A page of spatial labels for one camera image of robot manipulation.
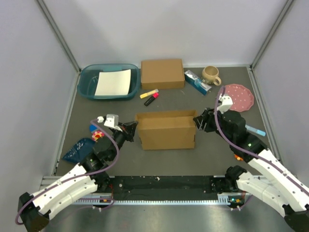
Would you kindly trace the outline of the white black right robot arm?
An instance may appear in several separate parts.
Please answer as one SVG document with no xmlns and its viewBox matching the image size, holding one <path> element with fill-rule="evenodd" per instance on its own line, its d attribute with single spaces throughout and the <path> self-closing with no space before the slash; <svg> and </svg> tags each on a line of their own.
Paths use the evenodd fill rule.
<svg viewBox="0 0 309 232">
<path fill-rule="evenodd" d="M 194 117 L 199 130 L 216 132 L 234 155 L 256 169 L 265 183 L 240 166 L 229 167 L 225 185 L 230 191 L 245 191 L 275 209 L 295 232 L 309 230 L 309 188 L 299 181 L 273 155 L 257 136 L 247 131 L 245 119 L 236 111 L 215 112 L 206 108 Z"/>
</svg>

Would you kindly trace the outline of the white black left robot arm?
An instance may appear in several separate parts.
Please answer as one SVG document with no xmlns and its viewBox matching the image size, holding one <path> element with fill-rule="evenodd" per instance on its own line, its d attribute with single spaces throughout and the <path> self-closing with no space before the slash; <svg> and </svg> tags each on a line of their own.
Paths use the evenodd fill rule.
<svg viewBox="0 0 309 232">
<path fill-rule="evenodd" d="M 97 190 L 108 189 L 110 183 L 106 172 L 118 161 L 123 144 L 134 141 L 138 122 L 121 123 L 117 115 L 107 114 L 90 123 L 97 129 L 103 124 L 112 135 L 105 133 L 97 139 L 92 151 L 54 183 L 35 193 L 22 194 L 15 218 L 17 225 L 25 226 L 28 232 L 39 232 L 75 201 Z"/>
</svg>

